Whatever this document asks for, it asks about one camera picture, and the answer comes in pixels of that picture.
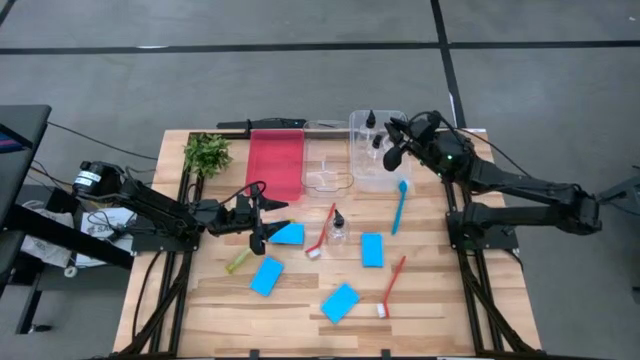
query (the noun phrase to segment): black bottle cap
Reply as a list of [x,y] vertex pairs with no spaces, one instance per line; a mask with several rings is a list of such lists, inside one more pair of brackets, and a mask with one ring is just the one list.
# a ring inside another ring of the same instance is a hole
[[373,143],[371,144],[371,146],[373,146],[374,149],[380,149],[381,142],[382,142],[382,134],[378,134],[376,135],[376,137],[373,138]]
[[373,129],[376,126],[376,116],[373,114],[373,110],[369,110],[369,116],[367,116],[367,128]]
[[336,210],[336,216],[333,218],[333,226],[341,228],[344,226],[344,217]]

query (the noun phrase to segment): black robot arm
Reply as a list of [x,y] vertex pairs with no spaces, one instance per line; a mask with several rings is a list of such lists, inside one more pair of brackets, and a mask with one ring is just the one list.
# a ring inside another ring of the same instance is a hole
[[151,221],[159,234],[179,242],[187,242],[207,229],[220,236],[250,230],[251,250],[265,253],[265,242],[276,231],[289,224],[281,221],[263,224],[260,210],[270,211],[288,206],[262,195],[257,183],[250,184],[251,195],[236,193],[235,208],[227,209],[225,200],[208,199],[197,204],[182,204],[145,186],[117,165],[104,162],[83,162],[73,184],[74,194],[101,203],[115,203]]
[[391,119],[385,127],[394,144],[384,156],[384,166],[393,171],[402,155],[409,153],[445,181],[458,184],[470,194],[500,191],[546,206],[490,208],[470,203],[461,214],[460,225],[466,235],[482,237],[494,225],[556,226],[572,234],[599,231],[599,207],[593,195],[579,185],[553,183],[501,170],[477,156],[470,139],[453,128],[437,131],[445,121],[437,111],[427,119],[404,122]]

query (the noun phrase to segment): blue sponge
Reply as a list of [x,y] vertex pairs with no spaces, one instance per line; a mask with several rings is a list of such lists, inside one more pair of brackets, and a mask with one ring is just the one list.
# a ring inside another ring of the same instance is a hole
[[273,244],[302,245],[304,243],[304,224],[289,224],[271,235]]
[[362,266],[384,266],[384,245],[382,243],[382,235],[374,233],[362,234]]
[[360,300],[360,295],[344,283],[322,304],[322,312],[337,324]]
[[284,265],[281,262],[265,257],[249,287],[262,296],[269,296],[283,269]]

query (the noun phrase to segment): wooden tabletop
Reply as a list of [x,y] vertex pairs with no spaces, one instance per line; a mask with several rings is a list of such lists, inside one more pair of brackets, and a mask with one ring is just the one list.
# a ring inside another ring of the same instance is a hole
[[[178,194],[188,136],[189,130],[167,131],[160,151],[153,188],[173,198]],[[472,140],[478,155],[492,160],[489,146]],[[322,141],[328,151],[348,162],[344,141]],[[232,141],[230,153],[234,159],[231,166],[205,181],[203,198],[223,199],[244,185],[249,141]],[[268,244],[267,254],[284,263],[284,272],[269,297],[249,289],[262,257],[252,256],[234,275],[228,275],[224,268],[248,246],[249,234],[214,238],[205,232],[200,249],[194,254],[178,355],[248,356],[250,349],[259,349],[262,356],[379,356],[381,349],[390,349],[397,356],[474,354],[458,259],[449,247],[445,226],[444,188],[440,179],[420,167],[414,158],[405,156],[403,161],[412,161],[413,175],[402,224],[395,236],[390,232],[398,194],[362,193],[355,185],[343,198],[302,195],[285,209],[263,213],[265,221],[294,218],[304,223],[305,249],[316,242],[332,202],[351,224],[344,251],[335,254],[324,250],[315,261],[305,256],[302,247]],[[504,206],[499,193],[475,200]],[[458,204],[462,203],[458,193]],[[384,236],[384,268],[362,267],[362,232]],[[524,341],[539,347],[520,266],[503,251],[485,254],[497,307]],[[381,302],[395,264],[403,255],[407,260],[389,299],[391,318],[380,319],[376,304]],[[115,351],[131,341],[132,317],[152,256],[136,257]],[[180,260],[176,263],[174,275]],[[138,330],[156,305],[163,264],[161,255],[145,290]],[[333,325],[320,311],[320,305],[344,282],[360,295],[360,302]],[[486,315],[482,306],[478,307],[485,347],[490,348]],[[172,318],[170,309],[160,349],[167,348],[167,325]]]

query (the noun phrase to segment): gray carpet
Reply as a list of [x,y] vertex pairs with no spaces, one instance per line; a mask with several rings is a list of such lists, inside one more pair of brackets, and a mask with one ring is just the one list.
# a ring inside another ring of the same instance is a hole
[[[441,2],[450,41],[640,39],[634,0]],[[0,28],[0,47],[436,38],[429,2],[418,0],[18,0]],[[488,128],[534,176],[597,192],[635,174],[639,48],[452,56],[468,125]],[[157,154],[165,129],[220,121],[346,119],[363,108],[439,109],[452,117],[438,50],[0,56],[0,74],[0,103],[50,104],[51,121],[148,155]],[[153,165],[54,128],[37,158],[65,180],[84,159]],[[640,284],[640,229],[627,214],[602,212],[605,230],[590,237],[519,229],[525,277],[550,353],[635,359],[640,305],[631,286]],[[111,275],[95,276],[100,282]],[[13,330],[26,289],[8,289],[0,300],[3,358],[107,354],[123,278],[113,275],[106,289],[46,292],[36,322],[54,331],[21,337]]]

